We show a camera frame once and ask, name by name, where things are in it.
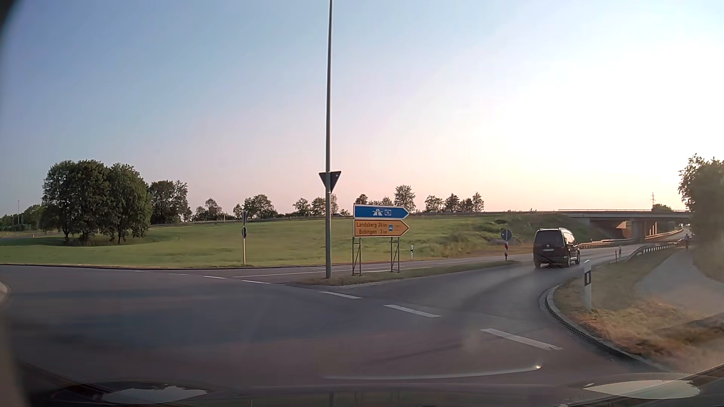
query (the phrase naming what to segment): street lamp pole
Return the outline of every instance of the street lamp pole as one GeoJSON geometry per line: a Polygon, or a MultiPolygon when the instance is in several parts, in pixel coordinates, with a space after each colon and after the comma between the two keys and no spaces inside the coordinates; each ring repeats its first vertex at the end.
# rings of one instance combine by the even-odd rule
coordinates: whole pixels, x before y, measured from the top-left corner
{"type": "Polygon", "coordinates": [[[327,34],[327,162],[325,166],[325,183],[324,183],[324,189],[325,189],[325,196],[326,196],[326,206],[327,206],[327,215],[324,218],[324,233],[325,233],[325,257],[326,261],[325,264],[327,266],[327,273],[325,275],[326,278],[332,278],[332,213],[330,210],[330,196],[332,194],[331,186],[332,186],[332,176],[330,175],[330,165],[329,165],[329,97],[330,97],[330,88],[331,88],[331,81],[332,81],[332,0],[329,0],[329,30],[327,34]]]}

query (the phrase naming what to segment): white lane marking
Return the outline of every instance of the white lane marking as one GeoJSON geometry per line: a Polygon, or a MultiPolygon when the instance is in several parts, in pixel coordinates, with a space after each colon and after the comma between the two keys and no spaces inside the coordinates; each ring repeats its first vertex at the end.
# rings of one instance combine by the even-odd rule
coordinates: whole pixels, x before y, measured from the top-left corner
{"type": "Polygon", "coordinates": [[[488,332],[489,334],[504,337],[505,339],[514,340],[516,342],[525,343],[526,345],[535,346],[536,348],[546,349],[549,351],[560,351],[563,348],[559,348],[556,345],[551,345],[550,343],[545,342],[538,342],[537,340],[532,340],[527,337],[517,336],[513,334],[509,334],[507,332],[495,330],[493,328],[486,328],[484,330],[481,330],[483,332],[488,332]]]}
{"type": "Polygon", "coordinates": [[[496,374],[532,372],[540,369],[541,366],[523,367],[520,369],[504,369],[491,370],[489,372],[471,372],[471,373],[450,373],[450,374],[422,374],[420,376],[325,376],[325,379],[342,379],[342,380],[425,380],[425,379],[452,379],[456,377],[478,377],[478,376],[494,376],[496,374]]]}
{"type": "MultiPolygon", "coordinates": [[[[390,269],[384,269],[384,270],[364,270],[363,273],[379,273],[379,272],[388,272],[390,269]]],[[[348,270],[333,270],[335,272],[344,272],[348,270]]],[[[324,273],[324,270],[320,272],[297,272],[297,273],[275,273],[275,274],[255,274],[251,276],[234,276],[232,278],[249,278],[249,277],[274,277],[274,276],[291,276],[295,274],[316,274],[316,273],[324,273]]]]}
{"type": "Polygon", "coordinates": [[[417,314],[417,315],[427,316],[427,317],[429,317],[429,318],[437,318],[437,317],[439,316],[439,315],[436,315],[436,314],[428,314],[428,313],[426,313],[426,312],[418,311],[418,310],[416,310],[416,309],[410,309],[410,308],[406,308],[406,307],[403,307],[403,306],[396,306],[395,304],[387,304],[386,307],[387,307],[387,308],[392,308],[392,309],[399,309],[400,311],[409,312],[409,313],[411,313],[411,314],[417,314]]]}
{"type": "Polygon", "coordinates": [[[294,274],[315,274],[315,273],[324,273],[324,271],[321,271],[321,272],[298,272],[298,273],[276,273],[276,274],[255,274],[255,275],[251,275],[251,276],[234,276],[232,278],[290,276],[290,275],[294,275],[294,274]]]}
{"type": "Polygon", "coordinates": [[[336,295],[336,296],[338,296],[338,297],[344,297],[344,298],[352,298],[353,300],[356,300],[357,298],[361,298],[361,297],[355,297],[354,295],[333,293],[332,291],[320,291],[320,293],[322,293],[322,294],[336,295]]]}

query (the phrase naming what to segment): overpass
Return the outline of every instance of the overpass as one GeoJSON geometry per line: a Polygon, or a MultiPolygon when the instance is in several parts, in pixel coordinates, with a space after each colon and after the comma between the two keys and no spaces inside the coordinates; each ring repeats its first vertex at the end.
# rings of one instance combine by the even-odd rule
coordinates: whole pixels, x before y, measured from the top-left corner
{"type": "Polygon", "coordinates": [[[643,241],[646,236],[656,235],[662,222],[688,223],[689,211],[652,211],[650,209],[561,209],[557,213],[577,218],[612,233],[616,237],[643,241]]]}

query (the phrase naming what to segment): car hood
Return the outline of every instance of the car hood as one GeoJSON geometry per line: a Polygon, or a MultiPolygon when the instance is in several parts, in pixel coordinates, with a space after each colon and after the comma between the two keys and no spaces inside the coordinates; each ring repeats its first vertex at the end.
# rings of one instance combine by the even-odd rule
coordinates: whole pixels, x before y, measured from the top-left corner
{"type": "Polygon", "coordinates": [[[31,395],[32,406],[716,406],[724,403],[721,368],[694,376],[638,373],[559,386],[365,383],[220,388],[199,383],[66,383],[31,395]]]}

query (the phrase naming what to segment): dashed white line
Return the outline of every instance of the dashed white line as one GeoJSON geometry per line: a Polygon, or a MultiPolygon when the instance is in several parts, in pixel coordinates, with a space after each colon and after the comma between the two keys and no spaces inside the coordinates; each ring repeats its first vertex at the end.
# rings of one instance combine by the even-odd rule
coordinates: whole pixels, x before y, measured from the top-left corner
{"type": "Polygon", "coordinates": [[[356,299],[361,298],[361,297],[355,297],[354,295],[333,293],[332,291],[320,291],[320,293],[322,293],[322,294],[336,295],[337,297],[352,298],[353,300],[356,300],[356,299]]]}
{"type": "Polygon", "coordinates": [[[428,314],[426,312],[418,311],[416,309],[406,308],[404,306],[396,306],[395,304],[387,304],[386,307],[391,309],[399,309],[400,311],[409,312],[411,314],[427,316],[428,318],[437,318],[439,316],[436,314],[428,314]]]}
{"type": "Polygon", "coordinates": [[[509,334],[507,332],[495,330],[493,328],[486,328],[481,331],[488,332],[489,334],[492,334],[495,336],[504,337],[505,339],[510,339],[510,340],[514,340],[516,342],[524,343],[526,345],[535,346],[536,348],[546,349],[548,351],[560,351],[561,349],[563,349],[563,348],[557,347],[556,345],[551,345],[550,343],[539,342],[537,340],[509,334]]]}

